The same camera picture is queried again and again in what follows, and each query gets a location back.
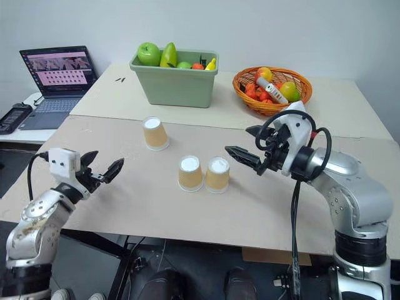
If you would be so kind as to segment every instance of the orange woven basket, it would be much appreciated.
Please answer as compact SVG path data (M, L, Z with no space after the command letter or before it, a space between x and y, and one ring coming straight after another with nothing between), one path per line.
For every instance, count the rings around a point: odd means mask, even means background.
M268 104L257 101L247 96L240 90L240 84L246 86L247 83L255 83L256 72L261 67L249 67L241 72L238 72L233 78L233 88L237 94L243 99L244 103L253 111L263 116L273 116L282 109L288 107L289 104ZM306 104L313 93L313 88L310 82L292 70L283 69L281 67L267 67L272 72L272 83L285 83L286 81L292 81L295 83L297 90L300 92L301 101Z

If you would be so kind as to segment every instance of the upside-down paper cup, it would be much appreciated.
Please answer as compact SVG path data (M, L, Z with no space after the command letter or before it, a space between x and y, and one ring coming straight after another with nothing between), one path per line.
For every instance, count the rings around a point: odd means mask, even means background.
M206 173L206 189L221 194L228 188L229 163L222 157L214 157L208 164Z
M147 117L143 121L144 138L150 150L160 151L169 146L169 139L158 117Z
M196 156L188 155L181 158L178 184L186 192L196 192L203 186L200 160Z

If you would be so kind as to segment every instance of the white wall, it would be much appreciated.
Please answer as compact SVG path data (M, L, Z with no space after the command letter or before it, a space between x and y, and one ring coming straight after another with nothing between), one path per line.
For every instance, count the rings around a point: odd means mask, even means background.
M397 0L0 0L0 115L36 89L21 49L84 44L101 73L144 41L174 41L217 51L222 71L355 79L400 142L399 13Z

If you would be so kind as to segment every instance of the cable connector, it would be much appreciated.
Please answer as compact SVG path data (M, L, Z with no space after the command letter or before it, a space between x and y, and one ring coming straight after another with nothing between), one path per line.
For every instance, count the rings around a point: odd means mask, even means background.
M49 151L39 153L39 157L43 158L45 161L49 161Z

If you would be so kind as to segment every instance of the laptop keyboard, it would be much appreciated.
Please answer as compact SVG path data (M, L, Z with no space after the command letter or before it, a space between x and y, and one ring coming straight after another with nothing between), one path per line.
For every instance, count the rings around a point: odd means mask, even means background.
M44 100L35 110L35 113L69 113L81 98Z

